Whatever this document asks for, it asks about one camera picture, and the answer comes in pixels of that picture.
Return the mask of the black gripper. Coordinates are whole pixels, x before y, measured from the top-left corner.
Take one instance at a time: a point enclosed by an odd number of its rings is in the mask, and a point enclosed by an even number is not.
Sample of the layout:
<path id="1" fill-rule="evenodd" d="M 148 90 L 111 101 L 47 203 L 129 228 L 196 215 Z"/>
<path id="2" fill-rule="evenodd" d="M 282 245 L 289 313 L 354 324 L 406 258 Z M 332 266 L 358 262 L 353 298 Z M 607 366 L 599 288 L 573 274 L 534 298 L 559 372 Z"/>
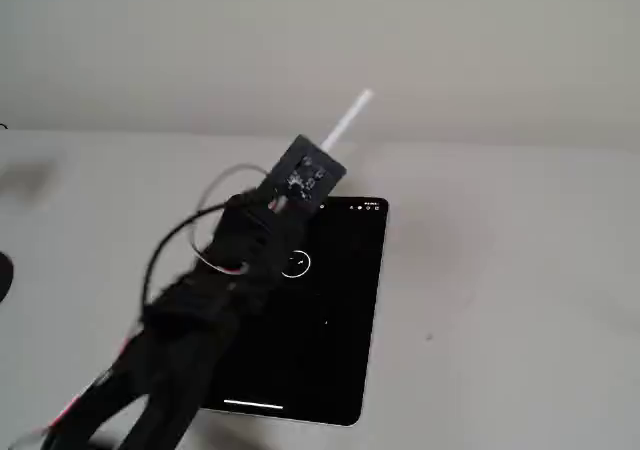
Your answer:
<path id="1" fill-rule="evenodd" d="M 226 309 L 259 314 L 300 243 L 300 203 L 259 189 L 236 194 L 224 203 L 200 206 L 189 223 L 190 236 L 199 220 L 214 214 L 219 219 L 210 242 L 195 248 L 189 310 L 195 315 L 219 315 Z"/>

